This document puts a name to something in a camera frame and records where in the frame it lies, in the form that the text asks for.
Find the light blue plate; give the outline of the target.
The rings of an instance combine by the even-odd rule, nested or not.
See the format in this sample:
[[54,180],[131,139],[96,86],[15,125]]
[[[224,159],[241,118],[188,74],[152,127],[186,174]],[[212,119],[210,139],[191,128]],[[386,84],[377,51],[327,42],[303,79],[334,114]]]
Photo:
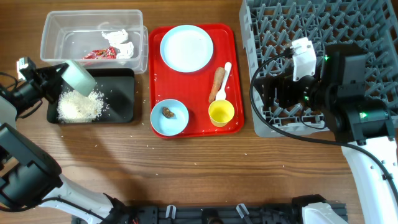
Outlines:
[[194,25],[170,29],[160,42],[160,56],[164,63],[177,72],[192,73],[204,68],[213,56],[210,35]]

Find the light blue bowl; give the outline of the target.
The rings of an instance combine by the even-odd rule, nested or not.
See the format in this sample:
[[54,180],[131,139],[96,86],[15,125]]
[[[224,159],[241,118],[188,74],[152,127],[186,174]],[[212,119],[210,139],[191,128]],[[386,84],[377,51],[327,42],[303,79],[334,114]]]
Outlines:
[[[174,115],[166,117],[163,113],[168,109]],[[163,136],[176,136],[188,125],[189,113],[187,107],[175,99],[166,99],[158,102],[150,114],[150,123],[158,134]]]

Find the yellow plastic cup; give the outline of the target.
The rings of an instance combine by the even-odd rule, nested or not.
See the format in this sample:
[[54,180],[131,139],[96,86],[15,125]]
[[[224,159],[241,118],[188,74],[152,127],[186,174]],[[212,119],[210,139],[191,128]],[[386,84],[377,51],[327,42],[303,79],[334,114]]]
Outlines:
[[208,114],[214,126],[223,127],[233,119],[235,110],[229,101],[215,100],[209,105]]

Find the white rice pile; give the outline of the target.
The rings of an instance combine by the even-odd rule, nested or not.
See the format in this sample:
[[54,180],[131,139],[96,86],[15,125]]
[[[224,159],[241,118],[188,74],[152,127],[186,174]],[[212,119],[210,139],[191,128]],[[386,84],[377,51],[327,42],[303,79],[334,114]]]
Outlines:
[[104,93],[93,90],[88,96],[78,91],[60,94],[57,106],[57,119],[63,123],[90,123],[98,119],[108,109]]

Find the orange carrot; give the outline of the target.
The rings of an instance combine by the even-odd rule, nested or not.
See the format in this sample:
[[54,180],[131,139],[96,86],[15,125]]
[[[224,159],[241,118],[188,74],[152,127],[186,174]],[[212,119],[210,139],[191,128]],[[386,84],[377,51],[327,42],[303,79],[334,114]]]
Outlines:
[[211,87],[210,95],[208,98],[208,102],[212,103],[215,100],[216,94],[221,88],[221,84],[223,82],[225,75],[225,69],[223,67],[218,67],[215,71],[214,79],[213,79],[213,84]]

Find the brown food scrap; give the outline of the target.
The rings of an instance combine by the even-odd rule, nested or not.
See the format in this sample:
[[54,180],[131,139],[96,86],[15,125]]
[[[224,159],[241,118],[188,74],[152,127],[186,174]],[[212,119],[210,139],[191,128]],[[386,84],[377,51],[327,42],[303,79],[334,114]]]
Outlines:
[[175,114],[172,111],[170,111],[167,107],[162,108],[162,114],[168,119],[173,118],[175,116]]

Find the red snack wrapper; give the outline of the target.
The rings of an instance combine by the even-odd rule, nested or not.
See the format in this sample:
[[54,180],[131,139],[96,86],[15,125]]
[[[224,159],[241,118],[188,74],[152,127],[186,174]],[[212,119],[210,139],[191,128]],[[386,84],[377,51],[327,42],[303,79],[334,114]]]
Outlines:
[[91,59],[115,59],[117,56],[114,47],[109,47],[107,49],[97,49],[93,50],[83,57],[83,60]]

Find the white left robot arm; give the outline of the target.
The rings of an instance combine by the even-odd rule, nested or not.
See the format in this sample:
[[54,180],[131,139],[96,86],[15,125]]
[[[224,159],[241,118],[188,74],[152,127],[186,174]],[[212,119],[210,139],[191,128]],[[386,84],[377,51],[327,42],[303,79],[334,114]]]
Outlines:
[[62,82],[88,96],[95,79],[73,60],[37,68],[26,57],[17,69],[24,83],[1,87],[1,211],[48,207],[73,215],[74,223],[131,223],[134,214],[125,204],[66,178],[53,157],[16,129],[17,119],[34,113],[43,99],[57,100]]

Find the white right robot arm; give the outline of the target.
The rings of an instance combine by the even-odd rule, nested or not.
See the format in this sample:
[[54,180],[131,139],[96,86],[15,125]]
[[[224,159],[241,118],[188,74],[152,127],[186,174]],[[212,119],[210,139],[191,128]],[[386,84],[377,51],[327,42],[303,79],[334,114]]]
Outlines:
[[308,72],[295,78],[283,73],[251,78],[249,95],[257,91],[263,104],[278,99],[288,108],[303,103],[321,111],[334,141],[305,138],[261,121],[279,134],[300,141],[341,147],[354,176],[366,223],[397,223],[397,144],[391,112],[380,99],[365,96],[366,53],[356,44],[333,44],[325,49],[319,79]]

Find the white napkin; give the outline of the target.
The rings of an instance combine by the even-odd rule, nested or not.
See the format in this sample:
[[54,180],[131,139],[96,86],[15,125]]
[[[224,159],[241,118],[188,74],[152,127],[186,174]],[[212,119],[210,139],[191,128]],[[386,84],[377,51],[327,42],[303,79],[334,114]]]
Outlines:
[[111,47],[116,48],[116,58],[132,58],[134,45],[131,41],[128,41],[129,35],[124,29],[109,33],[102,32],[101,35],[108,40]]

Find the mint green bowl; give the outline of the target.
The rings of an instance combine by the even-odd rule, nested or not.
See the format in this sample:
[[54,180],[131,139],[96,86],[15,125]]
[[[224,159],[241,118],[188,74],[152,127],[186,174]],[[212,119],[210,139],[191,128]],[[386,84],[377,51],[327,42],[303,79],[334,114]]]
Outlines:
[[81,95],[89,96],[96,86],[95,79],[78,62],[67,60],[65,63],[68,67],[62,74],[63,80]]

